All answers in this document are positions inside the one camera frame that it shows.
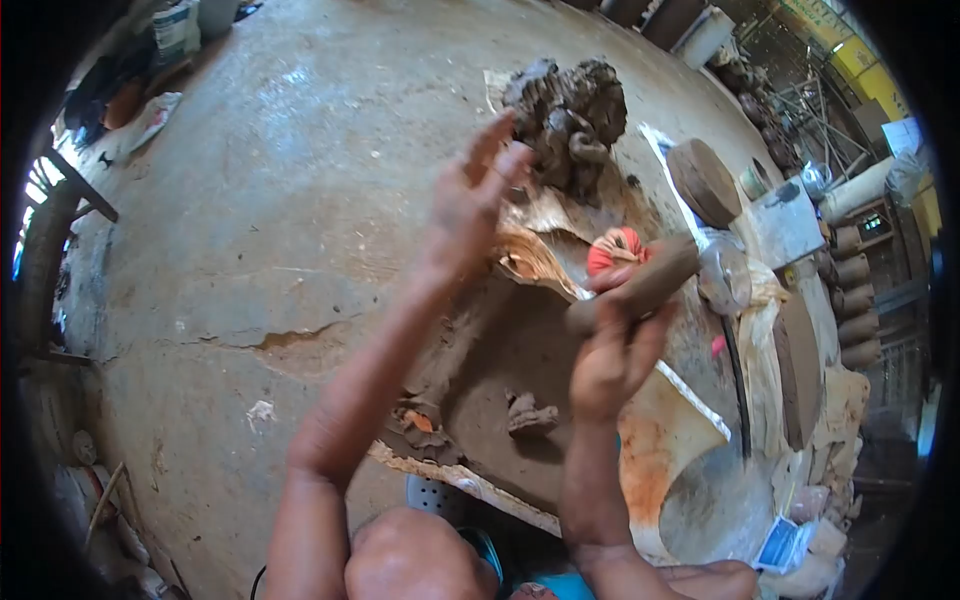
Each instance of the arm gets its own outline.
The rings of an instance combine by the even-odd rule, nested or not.
[[[507,111],[444,169],[420,258],[382,325],[337,371],[290,442],[268,555],[267,597],[347,597],[347,487],[430,326],[486,256],[503,194],[526,175],[532,151],[516,143],[501,150],[512,130]]]
[[[601,288],[615,287],[630,273],[608,273]],[[597,331],[584,344],[570,381],[573,437],[566,451],[560,501],[564,542],[577,569],[599,600],[682,598],[634,548],[627,503],[620,490],[616,420],[663,352],[675,312],[661,308],[628,336],[615,295],[599,298]]]

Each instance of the yellow sign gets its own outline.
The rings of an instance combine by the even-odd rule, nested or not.
[[[769,0],[767,5],[787,27],[827,52],[853,35],[850,26],[820,0]]]

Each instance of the orange rag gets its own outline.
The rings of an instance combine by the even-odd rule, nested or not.
[[[642,265],[650,258],[650,250],[640,245],[640,236],[631,228],[611,228],[593,241],[587,253],[587,275],[595,276],[604,269],[629,264]]]

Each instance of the hand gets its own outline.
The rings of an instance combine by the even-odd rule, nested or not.
[[[580,348],[570,378],[574,422],[616,423],[624,403],[636,394],[663,355],[677,304],[667,302],[630,335],[630,322],[615,288],[637,268],[607,269],[587,284],[600,295],[596,299],[596,333]]]
[[[448,281],[470,275],[483,262],[504,194],[528,177],[533,150],[520,142],[502,145],[513,130],[514,112],[506,109],[437,178],[423,261]]]

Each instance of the concrete floor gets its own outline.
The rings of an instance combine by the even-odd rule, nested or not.
[[[82,156],[121,217],[75,224],[64,303],[70,346],[101,365],[100,453],[127,462],[140,525],[198,599],[249,593],[287,442],[389,301],[442,162],[490,117],[484,68],[605,55],[629,110],[617,159],[653,200],[670,190],[640,121],[704,139],[732,173],[751,156],[777,172],[728,93],[563,5],[274,0],[209,54],[132,164],[94,162],[109,136]],[[276,420],[248,420],[258,400]],[[403,501],[403,477],[367,462],[350,525]]]

